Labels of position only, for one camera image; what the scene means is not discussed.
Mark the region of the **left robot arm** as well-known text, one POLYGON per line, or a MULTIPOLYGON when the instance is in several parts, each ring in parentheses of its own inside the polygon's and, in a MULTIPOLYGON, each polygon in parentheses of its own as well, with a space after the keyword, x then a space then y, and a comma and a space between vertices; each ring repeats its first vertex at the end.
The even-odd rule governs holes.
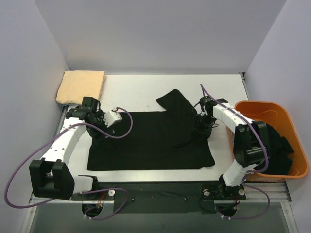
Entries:
POLYGON ((29 166, 33 194, 38 198, 69 200, 72 195, 83 193, 89 200, 95 200, 100 188, 94 184, 94 177, 73 176, 68 168, 69 159, 81 136, 88 132, 92 139, 99 139, 107 131, 112 134, 112 125, 121 121, 116 111, 103 112, 100 102, 84 97, 82 104, 68 110, 60 131, 48 151, 29 166))

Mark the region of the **black graphic t shirt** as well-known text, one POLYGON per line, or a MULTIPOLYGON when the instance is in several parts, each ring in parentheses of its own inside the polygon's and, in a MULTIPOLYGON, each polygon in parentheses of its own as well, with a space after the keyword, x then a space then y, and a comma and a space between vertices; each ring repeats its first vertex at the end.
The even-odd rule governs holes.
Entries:
POLYGON ((112 139, 100 135, 89 149, 87 169, 172 170, 201 169, 215 165, 208 146, 208 136, 196 132, 195 108, 174 89, 156 99, 164 112, 121 113, 122 121, 113 126, 112 139))

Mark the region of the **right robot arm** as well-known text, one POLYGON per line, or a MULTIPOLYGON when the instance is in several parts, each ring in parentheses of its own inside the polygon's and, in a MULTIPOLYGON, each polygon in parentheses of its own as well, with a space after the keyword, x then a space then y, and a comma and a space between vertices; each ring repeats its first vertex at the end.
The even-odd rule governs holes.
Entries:
POLYGON ((234 160, 229 169, 219 177, 217 194, 227 199, 239 190, 249 173, 260 173, 269 166, 271 151, 267 124, 245 117, 225 99, 200 98, 201 113, 197 115, 192 134, 195 139, 211 136, 217 120, 234 134, 234 160))

